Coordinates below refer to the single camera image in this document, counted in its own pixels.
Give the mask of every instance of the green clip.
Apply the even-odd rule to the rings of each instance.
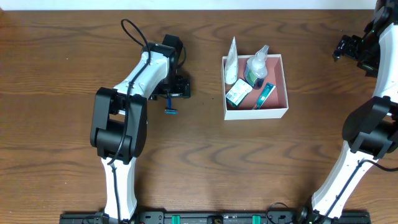
[[[180,216],[179,215],[172,216],[172,224],[180,224]]]
[[[261,224],[261,216],[253,215],[253,224]]]

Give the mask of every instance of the white box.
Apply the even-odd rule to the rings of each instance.
[[[246,62],[252,55],[238,56],[239,72],[238,78],[244,80],[244,70],[246,69]],[[233,85],[225,85],[224,83],[224,65],[227,57],[223,57],[221,66],[221,82],[223,85],[223,108],[224,108],[224,120],[234,119],[270,119],[270,118],[281,118],[289,108],[287,102],[286,84],[284,68],[282,64],[282,56],[268,55],[266,60],[266,67],[268,71],[267,77],[264,79],[264,84],[259,90],[253,90],[243,100],[238,108],[233,108],[229,103],[226,102],[225,94]],[[275,85],[274,91],[269,95],[268,99],[261,106],[259,110],[252,110],[252,107],[256,104],[257,99],[260,97],[265,84],[269,82]]]

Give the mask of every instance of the white bottle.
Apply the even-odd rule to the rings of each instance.
[[[269,46],[265,45],[254,56],[250,57],[246,64],[244,78],[254,89],[260,89],[268,75],[266,67],[268,48]]]
[[[225,84],[232,85],[238,79],[238,52],[236,50],[235,37],[232,40],[231,48],[228,52],[224,69]]]

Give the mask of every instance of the wooden table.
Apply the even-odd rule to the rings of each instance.
[[[128,17],[155,42],[179,36],[192,97],[148,105],[137,160],[139,205],[169,211],[265,210],[303,204],[341,151],[348,114],[376,79],[331,57],[343,34],[362,35],[372,11],[54,11],[0,17],[0,222],[58,223],[64,211],[106,202],[103,166],[90,146],[94,95],[136,66]],[[233,36],[240,55],[264,44],[282,54],[289,110],[282,119],[224,121],[220,58]],[[397,166],[389,155],[381,164]],[[372,168],[346,208],[398,222],[397,174]]]

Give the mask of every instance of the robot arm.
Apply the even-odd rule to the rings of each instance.
[[[367,75],[377,77],[373,98],[352,112],[343,127],[343,148],[321,188],[312,195],[301,223],[325,223],[339,219],[344,204],[362,176],[385,153],[396,149],[396,124],[383,121],[387,115],[395,120],[398,102],[398,1],[384,2],[376,8],[374,19],[365,28],[363,38],[343,36],[333,54],[335,60],[346,55],[358,61]]]
[[[172,35],[166,35],[162,44],[150,43],[150,62],[141,74],[139,70],[148,63],[149,57],[145,47],[138,65],[123,82],[112,90],[102,87],[97,91],[90,140],[105,169],[107,202],[104,213],[109,222],[117,222],[118,215],[122,222],[128,222],[137,206],[134,168],[146,141],[147,100],[156,96],[190,97],[189,81],[175,75],[182,48],[181,40]],[[126,114],[127,89],[133,79]],[[124,124],[110,119],[109,114],[123,114],[129,119]],[[111,167],[108,163],[117,152],[125,125],[126,138]]]

